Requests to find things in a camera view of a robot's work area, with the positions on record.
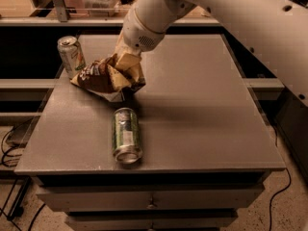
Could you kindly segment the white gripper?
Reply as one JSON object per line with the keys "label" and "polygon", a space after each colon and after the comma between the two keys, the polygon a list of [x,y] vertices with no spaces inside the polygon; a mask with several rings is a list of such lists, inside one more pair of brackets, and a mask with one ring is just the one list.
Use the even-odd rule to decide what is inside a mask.
{"label": "white gripper", "polygon": [[123,32],[120,32],[118,36],[115,53],[120,57],[115,64],[115,68],[108,65],[114,90],[121,91],[124,88],[130,88],[131,83],[126,78],[133,84],[144,84],[144,76],[141,69],[141,51],[140,49],[132,48],[124,42]]}

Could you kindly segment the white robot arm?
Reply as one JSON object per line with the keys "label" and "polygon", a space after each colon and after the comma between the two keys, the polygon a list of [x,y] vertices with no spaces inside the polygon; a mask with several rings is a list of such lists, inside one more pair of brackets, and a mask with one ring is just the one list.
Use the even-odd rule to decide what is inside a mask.
{"label": "white robot arm", "polygon": [[290,0],[137,0],[115,52],[151,51],[193,8],[207,11],[308,106],[308,10]]}

